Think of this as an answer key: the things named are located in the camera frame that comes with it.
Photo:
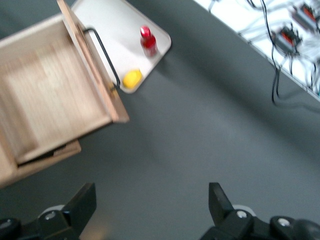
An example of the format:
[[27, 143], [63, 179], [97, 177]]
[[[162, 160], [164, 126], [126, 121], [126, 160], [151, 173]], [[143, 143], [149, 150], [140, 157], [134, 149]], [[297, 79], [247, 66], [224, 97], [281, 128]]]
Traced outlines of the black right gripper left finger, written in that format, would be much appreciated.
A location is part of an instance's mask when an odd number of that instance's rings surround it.
[[65, 205], [44, 210], [35, 220], [0, 220], [2, 240], [79, 240], [97, 208], [96, 186], [86, 183]]

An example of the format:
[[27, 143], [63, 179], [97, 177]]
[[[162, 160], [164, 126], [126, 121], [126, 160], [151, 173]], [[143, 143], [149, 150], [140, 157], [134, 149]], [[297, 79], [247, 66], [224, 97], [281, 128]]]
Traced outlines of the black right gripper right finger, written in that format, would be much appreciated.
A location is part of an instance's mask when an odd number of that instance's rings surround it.
[[202, 240], [318, 240], [320, 225], [307, 219], [276, 215], [268, 223], [233, 207], [218, 182], [208, 186], [208, 207], [214, 223]]

